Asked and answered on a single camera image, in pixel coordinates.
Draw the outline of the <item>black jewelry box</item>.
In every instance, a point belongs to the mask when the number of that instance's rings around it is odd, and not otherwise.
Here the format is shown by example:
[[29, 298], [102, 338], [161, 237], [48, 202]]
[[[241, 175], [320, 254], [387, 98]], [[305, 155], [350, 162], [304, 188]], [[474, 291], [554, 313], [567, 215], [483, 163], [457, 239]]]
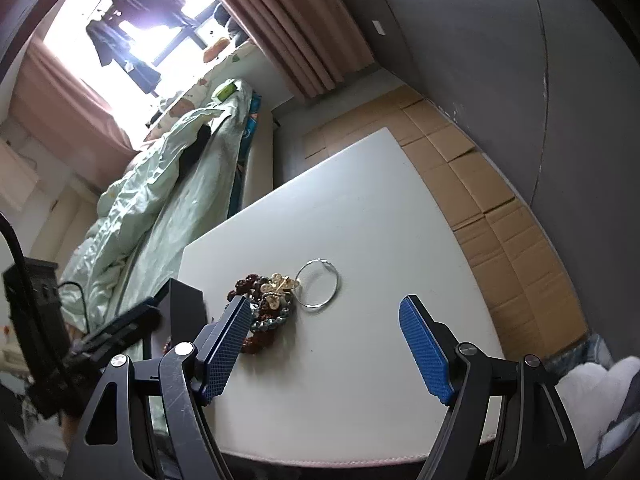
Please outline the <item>black jewelry box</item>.
[[151, 335], [151, 356], [163, 356], [175, 344], [193, 342], [207, 323], [203, 293], [170, 278], [156, 294], [160, 325]]

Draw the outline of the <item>silver chain jewelry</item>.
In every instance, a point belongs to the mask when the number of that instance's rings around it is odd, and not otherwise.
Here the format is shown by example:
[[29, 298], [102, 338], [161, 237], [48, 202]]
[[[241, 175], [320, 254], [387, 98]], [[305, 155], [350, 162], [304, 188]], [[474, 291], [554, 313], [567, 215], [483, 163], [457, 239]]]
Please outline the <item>silver chain jewelry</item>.
[[252, 310], [252, 333], [269, 332], [282, 326], [293, 313], [295, 304], [292, 292], [282, 292], [276, 295], [270, 292], [259, 299], [250, 300]]

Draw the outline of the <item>gold butterfly brooch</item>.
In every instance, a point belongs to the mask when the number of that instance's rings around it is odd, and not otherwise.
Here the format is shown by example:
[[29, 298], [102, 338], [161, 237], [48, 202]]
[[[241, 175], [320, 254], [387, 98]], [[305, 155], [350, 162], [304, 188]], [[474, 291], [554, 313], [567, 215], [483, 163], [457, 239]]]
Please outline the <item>gold butterfly brooch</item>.
[[275, 273], [260, 285], [259, 290], [262, 294], [260, 298], [265, 301], [270, 310], [279, 310], [293, 300], [294, 292], [298, 288], [299, 281], [296, 278]]

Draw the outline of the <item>flattened cardboard on floor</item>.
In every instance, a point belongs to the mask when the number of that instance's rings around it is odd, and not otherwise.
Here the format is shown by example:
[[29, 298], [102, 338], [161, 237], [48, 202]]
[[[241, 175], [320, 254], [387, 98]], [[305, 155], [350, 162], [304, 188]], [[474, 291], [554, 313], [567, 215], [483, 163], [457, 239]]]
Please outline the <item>flattened cardboard on floor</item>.
[[303, 135], [312, 167], [387, 128], [454, 231], [502, 350], [548, 358], [587, 337], [570, 278], [528, 207], [480, 149], [416, 90], [400, 86]]

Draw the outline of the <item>beige hanging cloth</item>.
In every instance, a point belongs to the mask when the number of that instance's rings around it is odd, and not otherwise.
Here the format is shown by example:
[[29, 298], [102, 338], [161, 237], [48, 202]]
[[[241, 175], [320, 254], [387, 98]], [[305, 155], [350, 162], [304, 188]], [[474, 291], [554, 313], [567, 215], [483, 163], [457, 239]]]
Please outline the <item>beige hanging cloth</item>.
[[22, 210], [39, 181], [38, 174], [5, 140], [0, 146], [1, 197], [15, 210]]

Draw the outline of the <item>black garment on bed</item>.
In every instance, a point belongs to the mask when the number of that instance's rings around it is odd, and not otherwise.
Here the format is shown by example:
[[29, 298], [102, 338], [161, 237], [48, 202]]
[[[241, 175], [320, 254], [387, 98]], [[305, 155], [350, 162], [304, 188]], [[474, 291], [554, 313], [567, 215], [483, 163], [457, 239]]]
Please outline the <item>black garment on bed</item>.
[[179, 158], [179, 173], [176, 183], [182, 182], [200, 160], [210, 137], [212, 129], [209, 125], [201, 125], [193, 143], [183, 150]]

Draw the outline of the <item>pink left curtain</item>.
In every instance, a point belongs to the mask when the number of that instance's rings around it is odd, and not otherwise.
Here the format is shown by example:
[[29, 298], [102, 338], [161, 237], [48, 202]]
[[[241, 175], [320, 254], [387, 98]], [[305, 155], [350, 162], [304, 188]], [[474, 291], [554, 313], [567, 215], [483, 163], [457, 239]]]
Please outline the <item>pink left curtain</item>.
[[75, 174], [104, 190], [136, 151], [111, 107], [37, 37], [26, 49], [10, 115]]

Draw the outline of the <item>pink curtain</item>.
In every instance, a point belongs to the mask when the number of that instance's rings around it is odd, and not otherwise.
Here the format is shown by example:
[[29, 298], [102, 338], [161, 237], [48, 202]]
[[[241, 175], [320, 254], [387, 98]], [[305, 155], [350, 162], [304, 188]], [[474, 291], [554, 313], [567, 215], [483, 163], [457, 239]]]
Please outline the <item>pink curtain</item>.
[[297, 99], [334, 90], [374, 64], [343, 0], [221, 0]]
[[26, 49], [10, 115], [75, 174], [104, 190], [136, 151], [111, 107], [37, 37]]

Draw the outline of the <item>green tissue box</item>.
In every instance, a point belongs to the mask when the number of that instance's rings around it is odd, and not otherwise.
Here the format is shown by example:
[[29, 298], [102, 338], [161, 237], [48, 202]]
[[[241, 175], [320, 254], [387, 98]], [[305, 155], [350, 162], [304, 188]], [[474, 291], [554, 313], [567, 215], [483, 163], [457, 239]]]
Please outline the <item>green tissue box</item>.
[[215, 98], [219, 102], [224, 102], [225, 100], [228, 100], [230, 98], [230, 96], [232, 96], [232, 94], [236, 92], [236, 90], [238, 90], [238, 88], [236, 88], [235, 83], [234, 82], [229, 82], [228, 84], [226, 84], [225, 86], [221, 87], [216, 92]]

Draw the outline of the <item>patterned window seat cushion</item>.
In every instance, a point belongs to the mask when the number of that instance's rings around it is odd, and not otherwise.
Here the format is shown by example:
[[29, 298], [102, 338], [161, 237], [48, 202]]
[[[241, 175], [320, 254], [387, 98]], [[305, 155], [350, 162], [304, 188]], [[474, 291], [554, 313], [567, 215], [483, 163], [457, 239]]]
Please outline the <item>patterned window seat cushion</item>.
[[227, 79], [233, 79], [233, 76], [230, 75], [231, 67], [256, 51], [257, 47], [253, 41], [245, 41], [244, 44], [241, 44], [226, 56], [221, 54], [212, 62], [207, 63], [205, 72], [197, 77], [192, 77], [185, 89], [178, 90], [170, 98], [162, 99], [158, 112], [152, 118], [144, 142], [159, 139], [183, 115], [191, 110], [205, 106], [213, 99], [217, 87]]

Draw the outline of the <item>orange plush toy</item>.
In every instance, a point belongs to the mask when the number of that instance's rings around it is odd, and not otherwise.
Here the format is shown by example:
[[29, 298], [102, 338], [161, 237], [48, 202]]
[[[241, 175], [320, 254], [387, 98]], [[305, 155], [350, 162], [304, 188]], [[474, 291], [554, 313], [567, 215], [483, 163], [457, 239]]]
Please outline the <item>orange plush toy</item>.
[[221, 52], [226, 47], [228, 47], [229, 44], [230, 44], [230, 40], [226, 37], [222, 37], [218, 39], [214, 44], [212, 44], [203, 52], [203, 62], [204, 63], [212, 62], [218, 55], [221, 54]]

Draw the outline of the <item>dark pillows on sill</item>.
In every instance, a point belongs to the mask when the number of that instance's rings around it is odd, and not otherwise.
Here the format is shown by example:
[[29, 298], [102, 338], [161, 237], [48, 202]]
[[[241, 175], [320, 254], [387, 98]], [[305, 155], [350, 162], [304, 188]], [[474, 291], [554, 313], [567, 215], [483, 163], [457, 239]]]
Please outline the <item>dark pillows on sill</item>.
[[232, 18], [221, 2], [216, 4], [213, 17], [217, 24], [224, 28], [229, 39], [234, 42], [235, 47], [239, 47], [250, 39], [244, 28]]

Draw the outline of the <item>pink right curtain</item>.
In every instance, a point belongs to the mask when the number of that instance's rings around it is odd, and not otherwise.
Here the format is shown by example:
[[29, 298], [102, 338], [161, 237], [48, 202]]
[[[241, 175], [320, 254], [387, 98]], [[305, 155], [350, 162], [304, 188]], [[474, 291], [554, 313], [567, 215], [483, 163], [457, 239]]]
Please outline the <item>pink right curtain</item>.
[[374, 64], [343, 0], [221, 0], [297, 99], [334, 90]]

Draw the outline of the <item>dark hanging clothes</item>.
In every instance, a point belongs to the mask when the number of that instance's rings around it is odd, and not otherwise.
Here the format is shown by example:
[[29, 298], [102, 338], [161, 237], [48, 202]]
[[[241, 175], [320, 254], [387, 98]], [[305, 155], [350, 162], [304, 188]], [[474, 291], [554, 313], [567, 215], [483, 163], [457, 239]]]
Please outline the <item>dark hanging clothes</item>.
[[106, 8], [89, 21], [86, 33], [100, 65], [116, 63], [145, 94], [162, 81], [158, 66], [179, 44], [204, 42], [202, 21], [184, 12], [186, 0], [105, 0]]

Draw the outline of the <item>white wall socket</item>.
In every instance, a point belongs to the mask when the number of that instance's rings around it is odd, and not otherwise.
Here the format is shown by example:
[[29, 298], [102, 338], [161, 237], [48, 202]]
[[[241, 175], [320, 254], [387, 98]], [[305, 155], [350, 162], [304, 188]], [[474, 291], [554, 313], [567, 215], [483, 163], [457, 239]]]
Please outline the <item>white wall socket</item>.
[[376, 32], [380, 35], [380, 36], [386, 36], [386, 32], [385, 29], [383, 28], [383, 25], [381, 24], [380, 21], [378, 20], [372, 20], [372, 25], [374, 26]]

